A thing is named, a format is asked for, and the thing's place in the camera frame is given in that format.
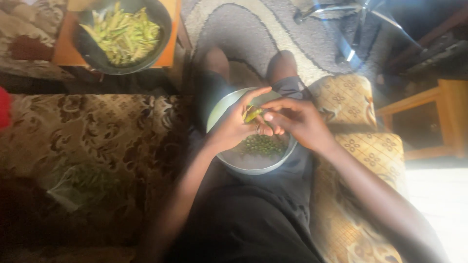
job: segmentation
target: red object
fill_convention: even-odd
[[[0,87],[0,129],[10,125],[10,95]]]

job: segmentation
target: black bowl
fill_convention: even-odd
[[[114,10],[116,2],[116,0],[99,1],[88,10],[79,12],[79,24],[90,25],[92,27],[94,25],[92,10],[96,10],[99,14],[111,11]],[[126,13],[136,13],[143,7],[146,7],[148,19],[158,24],[161,28],[157,45],[144,59],[125,67],[112,65],[104,51],[97,45],[86,30],[80,25],[77,25],[73,42],[83,59],[94,69],[110,75],[129,74],[151,67],[158,60],[162,51],[168,44],[172,30],[172,20],[164,5],[158,0],[120,0],[120,8]]]

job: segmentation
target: grey rug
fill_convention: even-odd
[[[320,3],[336,1],[320,0]],[[279,50],[291,51],[297,60],[304,87],[329,75],[357,73],[374,83],[390,50],[391,34],[369,15],[358,56],[363,65],[352,69],[337,65],[336,40],[341,34],[351,42],[357,15],[350,11],[309,17],[297,25],[297,8],[307,10],[311,0],[184,0],[182,15],[194,45],[193,67],[205,49],[217,45],[228,56],[232,82],[241,86],[264,85],[268,62]]]

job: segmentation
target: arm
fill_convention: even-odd
[[[247,104],[271,87],[247,92],[221,117],[212,131],[206,136],[201,149],[190,165],[181,174],[176,188],[167,204],[154,220],[150,221],[143,234],[134,262],[157,262],[179,235],[192,208],[198,188],[212,159],[218,153],[231,149],[252,134],[273,135],[273,130],[265,124],[245,124],[242,114]]]
[[[265,120],[283,127],[303,146],[333,164],[402,257],[411,263],[448,262],[437,235],[423,215],[335,141],[311,102],[281,98],[263,107],[271,109],[265,114]]]

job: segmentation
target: person's right hand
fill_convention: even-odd
[[[282,127],[304,147],[324,153],[336,144],[312,102],[282,97],[262,108],[269,109],[263,116],[266,121]]]

